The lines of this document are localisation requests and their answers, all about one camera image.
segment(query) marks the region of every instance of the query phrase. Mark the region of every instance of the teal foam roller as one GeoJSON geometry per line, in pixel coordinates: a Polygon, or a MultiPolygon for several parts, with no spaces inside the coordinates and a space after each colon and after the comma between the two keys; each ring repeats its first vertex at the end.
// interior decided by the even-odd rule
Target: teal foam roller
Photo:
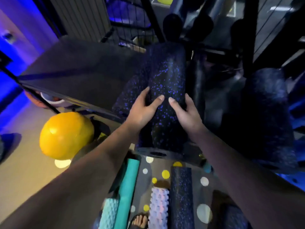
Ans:
{"type": "Polygon", "coordinates": [[[113,229],[115,224],[116,212],[119,206],[119,200],[107,198],[103,208],[99,229],[113,229]]]}
{"type": "Polygon", "coordinates": [[[128,159],[127,161],[127,169],[119,188],[120,202],[116,213],[114,229],[126,229],[127,227],[139,164],[138,160],[128,159]]]}

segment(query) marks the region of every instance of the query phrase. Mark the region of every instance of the yellow object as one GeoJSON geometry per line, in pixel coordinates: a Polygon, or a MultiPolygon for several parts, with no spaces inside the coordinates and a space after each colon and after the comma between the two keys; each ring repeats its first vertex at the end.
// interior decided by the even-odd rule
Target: yellow object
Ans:
{"type": "Polygon", "coordinates": [[[158,2],[164,4],[164,5],[171,5],[173,0],[158,0],[158,2]]]}
{"type": "Polygon", "coordinates": [[[93,134],[90,119],[77,112],[59,113],[45,123],[39,145],[45,155],[56,160],[68,160],[93,140],[93,134]]]}
{"type": "Polygon", "coordinates": [[[173,166],[182,167],[182,164],[181,164],[181,162],[175,162],[175,163],[173,164],[173,166]]]}
{"type": "Polygon", "coordinates": [[[149,211],[149,206],[148,205],[144,205],[143,210],[144,211],[149,211]]]}
{"type": "Polygon", "coordinates": [[[152,183],[156,184],[157,183],[157,179],[156,178],[152,178],[152,183]]]}
{"type": "Polygon", "coordinates": [[[169,179],[170,178],[170,172],[168,171],[168,170],[163,170],[163,172],[162,172],[162,177],[164,178],[164,179],[169,179]]]}

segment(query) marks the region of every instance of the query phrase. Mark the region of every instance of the yellow dot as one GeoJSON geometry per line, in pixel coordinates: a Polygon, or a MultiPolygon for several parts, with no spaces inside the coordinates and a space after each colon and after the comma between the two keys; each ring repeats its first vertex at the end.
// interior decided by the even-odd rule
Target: yellow dot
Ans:
{"type": "Polygon", "coordinates": [[[162,172],[162,177],[164,178],[164,179],[169,179],[169,177],[170,177],[170,172],[168,171],[168,170],[163,170],[163,172],[162,172]]]}
{"type": "Polygon", "coordinates": [[[144,209],[145,212],[149,211],[149,206],[148,205],[144,205],[143,209],[144,209]]]}
{"type": "Polygon", "coordinates": [[[179,167],[182,167],[182,164],[181,164],[181,162],[175,162],[175,163],[173,164],[173,166],[179,166],[179,167]]]}

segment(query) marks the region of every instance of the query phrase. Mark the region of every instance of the white dot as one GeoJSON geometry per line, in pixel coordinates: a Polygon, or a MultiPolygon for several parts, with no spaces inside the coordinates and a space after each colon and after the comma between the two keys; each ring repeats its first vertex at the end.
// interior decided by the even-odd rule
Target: white dot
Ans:
{"type": "Polygon", "coordinates": [[[55,165],[57,168],[62,169],[71,164],[71,160],[55,160],[55,165]]]}
{"type": "Polygon", "coordinates": [[[200,204],[197,207],[197,216],[203,223],[209,223],[212,220],[213,214],[207,204],[200,204]]]}
{"type": "Polygon", "coordinates": [[[132,205],[132,207],[130,208],[130,212],[135,212],[135,206],[132,205]]]}
{"type": "Polygon", "coordinates": [[[201,184],[205,187],[205,186],[208,186],[208,184],[209,184],[209,180],[206,178],[206,177],[202,177],[201,179],[200,179],[200,182],[201,182],[201,184]]]}
{"type": "Polygon", "coordinates": [[[152,157],[146,157],[146,161],[147,161],[147,163],[152,163],[153,162],[153,158],[152,157]]]}

